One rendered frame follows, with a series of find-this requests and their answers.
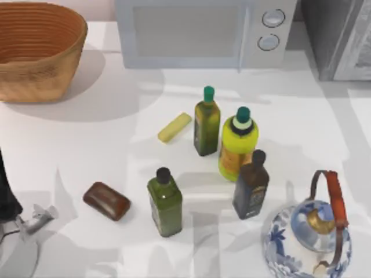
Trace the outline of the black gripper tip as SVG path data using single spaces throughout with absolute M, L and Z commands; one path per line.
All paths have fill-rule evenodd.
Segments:
M 10 188 L 0 149 L 0 224 L 14 221 L 22 212 L 23 207 Z

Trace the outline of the dark green bottle teal cap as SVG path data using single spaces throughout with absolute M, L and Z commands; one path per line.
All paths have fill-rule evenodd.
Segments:
M 214 100 L 214 88 L 205 86 L 203 100 L 195 106 L 194 147 L 199 156 L 218 149 L 221 112 Z

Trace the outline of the dark brown bottle black cap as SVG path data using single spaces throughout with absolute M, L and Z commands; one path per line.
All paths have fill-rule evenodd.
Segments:
M 252 161 L 241 166 L 232 205 L 241 220 L 260 213 L 270 176 L 264 167 L 266 153 L 257 149 L 252 154 Z

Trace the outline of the brown bread loaf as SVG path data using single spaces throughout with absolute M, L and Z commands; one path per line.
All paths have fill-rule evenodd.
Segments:
M 126 196 L 100 181 L 84 193 L 83 201 L 113 221 L 119 221 L 131 207 Z

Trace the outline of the yellow bottle teal cap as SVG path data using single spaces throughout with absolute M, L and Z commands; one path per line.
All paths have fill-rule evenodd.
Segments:
M 229 181 L 236 181 L 240 168 L 251 162 L 259 138 L 257 123 L 251 118 L 248 107 L 239 107 L 236 114 L 223 124 L 219 172 Z

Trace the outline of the microwave knob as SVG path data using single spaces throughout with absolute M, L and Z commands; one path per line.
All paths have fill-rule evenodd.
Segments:
M 267 11 L 262 16 L 262 23 L 268 28 L 276 28 L 285 21 L 285 13 L 281 9 Z
M 275 34 L 261 36 L 257 41 L 257 46 L 260 50 L 269 52 L 276 49 L 280 44 L 280 39 Z

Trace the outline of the blue and white teapot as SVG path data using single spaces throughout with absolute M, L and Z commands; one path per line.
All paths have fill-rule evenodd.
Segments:
M 272 220 L 263 252 L 274 278 L 343 278 L 352 243 L 337 172 L 314 173 L 309 197 Z

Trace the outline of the pale microwave oven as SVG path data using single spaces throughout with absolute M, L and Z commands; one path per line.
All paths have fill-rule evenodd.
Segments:
M 275 68 L 283 61 L 297 0 L 115 0 L 123 63 L 133 69 Z M 276 28 L 262 23 L 281 9 Z M 279 46 L 259 49 L 261 36 Z

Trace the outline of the woven brown basket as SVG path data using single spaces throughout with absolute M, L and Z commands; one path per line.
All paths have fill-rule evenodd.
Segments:
M 61 99 L 88 33 L 76 11 L 47 2 L 0 3 L 0 101 Z

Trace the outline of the pale yellow bread stick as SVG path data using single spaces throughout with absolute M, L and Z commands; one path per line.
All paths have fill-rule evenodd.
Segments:
M 166 125 L 159 133 L 158 139 L 163 143 L 169 143 L 177 136 L 192 120 L 189 114 L 183 112 Z

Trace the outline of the green bottle black cap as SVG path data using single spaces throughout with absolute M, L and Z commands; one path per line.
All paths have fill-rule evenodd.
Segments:
M 151 215 L 162 237 L 171 237 L 182 230 L 183 197 L 170 170 L 160 167 L 147 184 Z

